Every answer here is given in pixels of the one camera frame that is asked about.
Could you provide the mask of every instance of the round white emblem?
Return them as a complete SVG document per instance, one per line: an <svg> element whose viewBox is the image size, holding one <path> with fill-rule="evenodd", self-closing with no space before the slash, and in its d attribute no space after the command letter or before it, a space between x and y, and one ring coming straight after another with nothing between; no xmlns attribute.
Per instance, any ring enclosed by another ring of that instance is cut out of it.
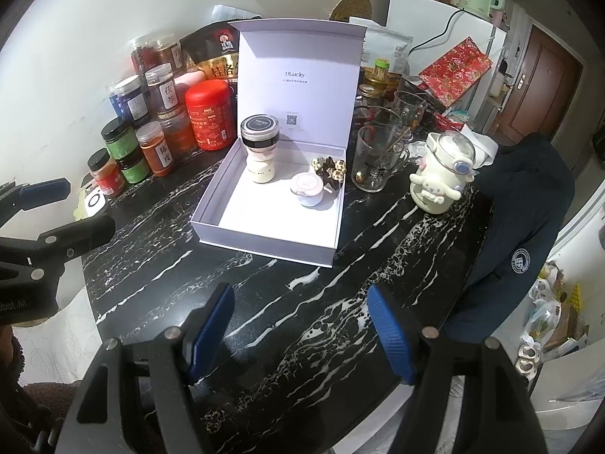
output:
<svg viewBox="0 0 605 454"><path fill-rule="evenodd" d="M527 252L525 249L517 249L515 254L512 255L512 260L510 261L513 271L519 275L527 271L530 262L531 258L529 257L529 252Z"/></svg>

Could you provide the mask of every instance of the blue gripper pad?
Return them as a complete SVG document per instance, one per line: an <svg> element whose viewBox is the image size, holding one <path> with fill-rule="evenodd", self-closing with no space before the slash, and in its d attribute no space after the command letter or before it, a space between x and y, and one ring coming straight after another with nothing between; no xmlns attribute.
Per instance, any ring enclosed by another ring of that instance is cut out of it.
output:
<svg viewBox="0 0 605 454"><path fill-rule="evenodd" d="M210 371L219 344L231 321L235 309L235 293L231 285L225 286L216 304L211 309L197 338L193 342L193 353L189 378L197 382Z"/></svg>
<svg viewBox="0 0 605 454"><path fill-rule="evenodd" d="M404 384L414 384L417 373L414 366L414 349L391 311L392 303L389 306L387 302L391 300L390 295L385 295L386 292L388 291L381 290L377 285L372 285L368 290L370 318L392 372L400 376Z"/></svg>

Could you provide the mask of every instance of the open lavender box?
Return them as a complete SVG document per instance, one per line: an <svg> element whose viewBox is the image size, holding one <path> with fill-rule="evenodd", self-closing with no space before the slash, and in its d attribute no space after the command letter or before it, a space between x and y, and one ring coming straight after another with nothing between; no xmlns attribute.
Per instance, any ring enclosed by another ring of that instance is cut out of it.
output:
<svg viewBox="0 0 605 454"><path fill-rule="evenodd" d="M314 158L346 156L365 28L306 19L231 25L241 32L238 117L270 114L279 120L276 174L265 184L249 178L238 126L238 140L191 223L205 244L331 267L344 189L326 189L318 206L306 208L291 193L290 180L311 171Z"/></svg>

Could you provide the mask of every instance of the red lid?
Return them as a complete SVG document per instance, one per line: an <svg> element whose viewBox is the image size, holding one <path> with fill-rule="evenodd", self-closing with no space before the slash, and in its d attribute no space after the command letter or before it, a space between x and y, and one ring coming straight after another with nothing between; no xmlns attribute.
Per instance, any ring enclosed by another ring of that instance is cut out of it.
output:
<svg viewBox="0 0 605 454"><path fill-rule="evenodd" d="M225 102L231 89L224 80L205 80L192 85L185 93L185 103L190 106L206 106Z"/></svg>

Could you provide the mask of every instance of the box lid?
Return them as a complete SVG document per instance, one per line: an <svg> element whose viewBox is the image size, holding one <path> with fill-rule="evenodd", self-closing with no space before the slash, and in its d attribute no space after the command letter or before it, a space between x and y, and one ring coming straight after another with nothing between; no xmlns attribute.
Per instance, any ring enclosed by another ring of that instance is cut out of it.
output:
<svg viewBox="0 0 605 454"><path fill-rule="evenodd" d="M241 33L238 118L269 114L283 140L346 148L365 27L309 19L230 24Z"/></svg>

